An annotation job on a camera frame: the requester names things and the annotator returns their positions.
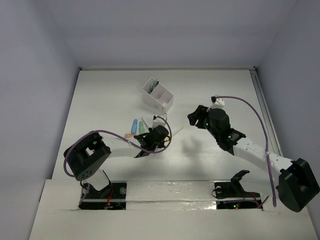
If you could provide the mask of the green capsule eraser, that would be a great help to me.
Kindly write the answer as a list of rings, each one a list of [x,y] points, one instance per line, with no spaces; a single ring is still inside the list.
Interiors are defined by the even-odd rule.
[[[138,123],[138,132],[140,135],[145,133],[145,124],[142,120]]]

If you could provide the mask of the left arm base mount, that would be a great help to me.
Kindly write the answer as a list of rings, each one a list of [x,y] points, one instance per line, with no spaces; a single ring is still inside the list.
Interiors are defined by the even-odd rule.
[[[78,207],[81,210],[125,210],[126,209],[126,181],[110,181],[102,190],[96,190],[87,181],[81,181],[81,196]]]

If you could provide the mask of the yellow capped white marker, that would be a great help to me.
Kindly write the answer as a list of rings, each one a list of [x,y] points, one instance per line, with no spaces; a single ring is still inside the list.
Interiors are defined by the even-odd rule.
[[[178,134],[180,131],[184,129],[184,126],[181,126],[180,128],[176,129],[174,132],[172,132],[171,137],[174,137],[176,134]]]

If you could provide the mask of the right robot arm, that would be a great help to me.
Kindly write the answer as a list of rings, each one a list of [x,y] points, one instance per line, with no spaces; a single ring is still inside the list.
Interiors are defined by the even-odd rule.
[[[222,150],[268,173],[264,194],[280,200],[289,210],[300,212],[319,194],[320,186],[306,160],[285,158],[254,143],[231,127],[223,109],[199,105],[187,118],[190,125],[207,130]]]

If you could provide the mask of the clear green gel pen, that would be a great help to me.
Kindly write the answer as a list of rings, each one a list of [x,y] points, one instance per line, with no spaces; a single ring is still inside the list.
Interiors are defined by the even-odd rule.
[[[154,89],[157,87],[157,86],[156,86],[156,82],[157,82],[157,80],[154,81],[154,82],[150,85],[150,90],[151,90],[151,87],[152,87],[152,86],[154,87]]]

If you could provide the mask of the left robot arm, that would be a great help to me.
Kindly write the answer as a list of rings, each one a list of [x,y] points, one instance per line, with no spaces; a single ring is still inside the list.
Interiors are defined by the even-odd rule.
[[[144,158],[163,152],[169,144],[172,131],[163,125],[147,133],[136,135],[133,140],[106,130],[93,130],[80,138],[63,153],[63,170],[78,182],[85,182],[97,196],[110,194],[111,181],[102,170],[108,158]]]

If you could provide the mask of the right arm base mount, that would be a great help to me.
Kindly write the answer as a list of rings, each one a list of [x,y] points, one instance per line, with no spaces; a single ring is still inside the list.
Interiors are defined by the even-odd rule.
[[[261,195],[245,191],[240,183],[248,173],[248,170],[241,170],[228,181],[214,182],[211,195],[216,199],[217,210],[262,209]]]

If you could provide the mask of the peach white marker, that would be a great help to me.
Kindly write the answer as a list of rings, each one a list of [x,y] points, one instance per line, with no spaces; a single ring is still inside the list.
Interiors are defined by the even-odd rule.
[[[148,124],[147,124],[147,122],[146,122],[146,120],[145,120],[144,117],[141,117],[141,121],[144,123],[144,125],[145,125],[147,128],[149,128],[149,126],[148,126]]]

